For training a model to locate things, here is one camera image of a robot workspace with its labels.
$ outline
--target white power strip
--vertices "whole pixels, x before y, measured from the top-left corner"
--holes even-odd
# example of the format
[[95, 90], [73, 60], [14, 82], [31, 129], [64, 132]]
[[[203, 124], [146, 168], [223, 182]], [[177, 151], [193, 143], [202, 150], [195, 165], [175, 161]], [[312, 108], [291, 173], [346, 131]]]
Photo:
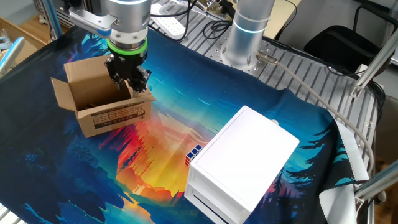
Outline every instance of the white power strip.
[[[150, 13], [160, 15], [162, 5], [153, 4], [150, 7]], [[179, 39], [184, 35], [185, 27], [174, 17], [152, 17], [152, 20], [164, 31], [169, 37]]]

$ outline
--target colorful printed cloth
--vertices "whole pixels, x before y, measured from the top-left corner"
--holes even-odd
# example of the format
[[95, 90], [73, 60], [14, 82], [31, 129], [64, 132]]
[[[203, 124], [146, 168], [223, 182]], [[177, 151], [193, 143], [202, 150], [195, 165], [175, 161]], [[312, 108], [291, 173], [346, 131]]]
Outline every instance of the colorful printed cloth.
[[0, 203], [27, 223], [211, 223], [183, 197], [185, 155], [247, 105], [300, 144], [246, 223], [326, 223], [319, 194], [356, 182], [329, 112], [148, 39], [152, 118], [92, 138], [58, 107], [50, 77], [66, 81], [64, 63], [108, 54], [105, 40], [75, 27], [0, 80]]

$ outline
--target white box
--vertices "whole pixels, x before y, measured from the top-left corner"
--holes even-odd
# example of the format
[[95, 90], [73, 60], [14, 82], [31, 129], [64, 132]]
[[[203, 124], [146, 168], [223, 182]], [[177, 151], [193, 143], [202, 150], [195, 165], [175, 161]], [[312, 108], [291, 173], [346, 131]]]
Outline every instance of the white box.
[[185, 198], [215, 223], [243, 223], [298, 144], [243, 106], [191, 161]]

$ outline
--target open cardboard box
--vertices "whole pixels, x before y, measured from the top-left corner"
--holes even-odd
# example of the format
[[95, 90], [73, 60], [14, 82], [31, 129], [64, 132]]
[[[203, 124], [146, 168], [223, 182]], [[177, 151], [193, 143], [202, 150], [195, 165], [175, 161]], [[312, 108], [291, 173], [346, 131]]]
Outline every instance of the open cardboard box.
[[149, 89], [135, 98], [125, 83], [119, 90], [104, 66], [108, 58], [65, 64], [68, 83], [52, 78], [59, 106], [75, 112], [86, 137], [149, 119], [151, 103], [156, 100]]

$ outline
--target green ring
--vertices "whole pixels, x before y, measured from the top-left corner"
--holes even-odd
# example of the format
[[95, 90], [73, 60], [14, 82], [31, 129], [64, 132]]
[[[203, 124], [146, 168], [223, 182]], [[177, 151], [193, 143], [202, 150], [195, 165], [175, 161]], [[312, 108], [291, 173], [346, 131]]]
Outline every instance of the green ring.
[[145, 38], [144, 45], [137, 50], [121, 50], [115, 47], [109, 39], [106, 39], [106, 43], [108, 47], [113, 50], [114, 52], [121, 54], [121, 55], [137, 55], [143, 53], [148, 48], [148, 38]]

